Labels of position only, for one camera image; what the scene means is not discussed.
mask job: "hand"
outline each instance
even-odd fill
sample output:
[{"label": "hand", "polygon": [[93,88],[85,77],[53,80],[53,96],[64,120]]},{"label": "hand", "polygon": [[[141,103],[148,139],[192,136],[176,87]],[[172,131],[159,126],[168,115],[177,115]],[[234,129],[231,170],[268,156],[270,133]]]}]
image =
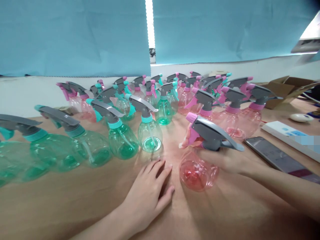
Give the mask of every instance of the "hand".
[{"label": "hand", "polygon": [[170,186],[159,199],[164,181],[172,170],[167,166],[156,178],[165,161],[152,161],[144,166],[134,181],[126,199],[118,207],[118,214],[123,214],[133,234],[146,229],[171,202],[174,186]]}]

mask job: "cable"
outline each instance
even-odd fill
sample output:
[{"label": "cable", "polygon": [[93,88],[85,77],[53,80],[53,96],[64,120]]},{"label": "cable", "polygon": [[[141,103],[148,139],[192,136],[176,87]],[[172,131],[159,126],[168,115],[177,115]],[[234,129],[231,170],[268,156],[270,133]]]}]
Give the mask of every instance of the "cable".
[{"label": "cable", "polygon": [[314,98],[308,96],[307,94],[305,94],[305,93],[302,93],[302,94],[303,94],[306,98],[309,98],[309,99],[311,99],[312,101],[315,101],[316,103],[320,103],[318,100],[315,100]]}]

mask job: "blue curtain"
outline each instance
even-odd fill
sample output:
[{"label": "blue curtain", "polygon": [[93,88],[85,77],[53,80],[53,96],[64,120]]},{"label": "blue curtain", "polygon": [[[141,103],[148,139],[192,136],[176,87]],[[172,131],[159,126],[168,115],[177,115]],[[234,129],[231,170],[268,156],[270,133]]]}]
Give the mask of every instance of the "blue curtain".
[{"label": "blue curtain", "polygon": [[0,74],[151,74],[145,0],[1,0]]},{"label": "blue curtain", "polygon": [[318,10],[315,0],[153,0],[156,61],[288,55]]}]

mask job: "cardboard box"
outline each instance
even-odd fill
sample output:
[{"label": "cardboard box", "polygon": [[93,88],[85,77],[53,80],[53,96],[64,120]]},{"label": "cardboard box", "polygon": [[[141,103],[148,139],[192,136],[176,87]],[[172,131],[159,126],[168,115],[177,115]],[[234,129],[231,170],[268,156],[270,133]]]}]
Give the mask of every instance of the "cardboard box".
[{"label": "cardboard box", "polygon": [[306,90],[320,84],[319,81],[313,81],[304,78],[296,78],[285,76],[272,80],[263,87],[270,89],[278,97],[283,99],[273,99],[266,103],[266,108],[274,109],[281,103],[290,103],[293,99],[297,98],[300,94]]}]

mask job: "pink bottle cap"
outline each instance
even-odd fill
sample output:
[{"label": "pink bottle cap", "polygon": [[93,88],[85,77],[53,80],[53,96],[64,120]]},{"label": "pink bottle cap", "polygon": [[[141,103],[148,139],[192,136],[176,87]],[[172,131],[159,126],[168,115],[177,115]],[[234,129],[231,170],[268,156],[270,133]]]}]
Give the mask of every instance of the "pink bottle cap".
[{"label": "pink bottle cap", "polygon": [[189,112],[186,116],[186,119],[190,122],[190,123],[194,123],[195,120],[197,120],[198,115],[194,114],[192,112]]}]

